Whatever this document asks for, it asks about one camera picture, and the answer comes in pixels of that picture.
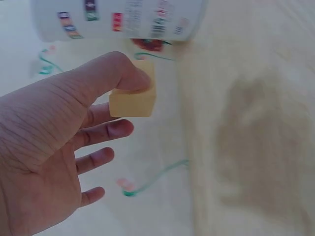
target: yellow sponge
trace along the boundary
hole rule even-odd
[[[151,86],[137,91],[114,89],[109,95],[111,117],[150,117],[152,114],[157,97],[154,65],[147,60],[135,60],[133,64],[150,76]]]

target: red sticker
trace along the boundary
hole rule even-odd
[[[121,32],[122,31],[122,22],[123,22],[123,14],[122,13],[113,13],[113,31]]]

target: cylindrical canister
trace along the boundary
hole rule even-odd
[[[31,0],[31,9],[44,42],[110,36],[186,41],[206,1]]]

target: wooden table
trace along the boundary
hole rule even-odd
[[[315,235],[315,1],[210,0],[176,52],[196,236]]]

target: printed label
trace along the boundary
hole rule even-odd
[[[58,17],[60,19],[60,23],[64,31],[67,33],[67,35],[70,38],[73,38],[73,39],[83,38],[77,31],[77,28],[73,25],[69,12],[66,12],[66,11],[59,12]]]
[[[189,25],[189,20],[182,17],[178,26],[174,30],[174,34],[181,35],[184,32],[184,29]]]
[[[85,16],[87,21],[99,20],[95,0],[85,0]]]
[[[151,26],[151,38],[163,38],[166,33],[166,24],[172,21],[174,6],[168,0],[160,0],[155,11],[155,18]]]
[[[125,24],[124,33],[127,37],[139,37],[140,25],[142,19],[142,1],[143,0],[127,0],[125,8]]]
[[[121,32],[122,31],[122,22],[123,14],[122,13],[113,13],[113,31]]]

